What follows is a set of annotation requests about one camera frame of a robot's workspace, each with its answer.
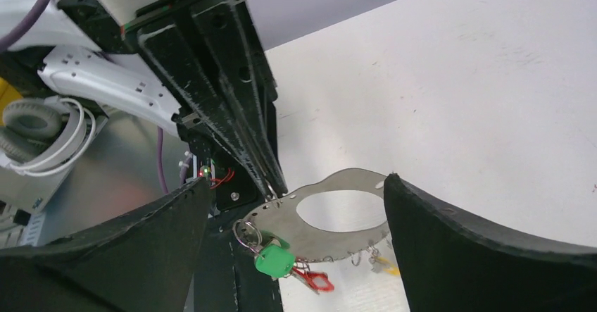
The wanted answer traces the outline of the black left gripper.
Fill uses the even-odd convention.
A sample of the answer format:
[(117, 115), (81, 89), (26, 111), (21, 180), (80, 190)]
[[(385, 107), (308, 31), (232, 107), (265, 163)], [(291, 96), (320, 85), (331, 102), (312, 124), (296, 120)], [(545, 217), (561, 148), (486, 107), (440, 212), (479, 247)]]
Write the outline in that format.
[[(58, 9), (98, 51), (131, 54), (125, 43), (129, 26), (197, 1), (203, 0), (58, 0)], [(137, 30), (137, 44), (161, 82), (246, 169), (263, 196), (280, 197), (287, 187), (268, 141), (251, 50), (233, 7), (245, 1), (193, 4), (191, 17), (201, 34), (185, 32), (175, 23), (156, 23)]]

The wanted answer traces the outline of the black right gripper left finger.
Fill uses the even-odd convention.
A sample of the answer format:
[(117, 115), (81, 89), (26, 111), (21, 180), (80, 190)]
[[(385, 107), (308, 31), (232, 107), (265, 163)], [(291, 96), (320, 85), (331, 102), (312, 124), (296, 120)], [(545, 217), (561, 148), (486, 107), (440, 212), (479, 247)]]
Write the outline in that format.
[(195, 180), (44, 246), (1, 251), (2, 311), (182, 311), (213, 195)]

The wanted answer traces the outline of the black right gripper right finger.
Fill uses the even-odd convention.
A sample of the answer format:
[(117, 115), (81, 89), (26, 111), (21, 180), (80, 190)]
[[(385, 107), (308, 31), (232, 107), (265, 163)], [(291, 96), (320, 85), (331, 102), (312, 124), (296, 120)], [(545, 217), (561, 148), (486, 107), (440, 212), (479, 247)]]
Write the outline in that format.
[(390, 174), (384, 208), (411, 311), (595, 311), (596, 249), (500, 225)]

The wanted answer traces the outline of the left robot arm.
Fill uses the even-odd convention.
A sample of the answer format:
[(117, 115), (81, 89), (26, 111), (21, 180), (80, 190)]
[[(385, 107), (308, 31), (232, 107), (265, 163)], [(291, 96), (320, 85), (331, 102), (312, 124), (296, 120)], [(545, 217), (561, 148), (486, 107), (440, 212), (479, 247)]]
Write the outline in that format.
[(268, 132), (276, 83), (248, 0), (1, 0), (1, 167), (69, 172), (107, 109), (187, 143), (211, 187), (287, 185)]

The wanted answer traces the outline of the white headphones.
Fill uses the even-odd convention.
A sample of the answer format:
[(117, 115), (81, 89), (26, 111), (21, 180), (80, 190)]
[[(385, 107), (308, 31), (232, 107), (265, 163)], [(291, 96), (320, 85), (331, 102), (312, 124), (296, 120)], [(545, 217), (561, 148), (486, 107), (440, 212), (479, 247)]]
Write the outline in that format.
[(49, 177), (72, 169), (104, 117), (76, 99), (53, 96), (15, 100), (1, 119), (1, 167), (22, 176)]

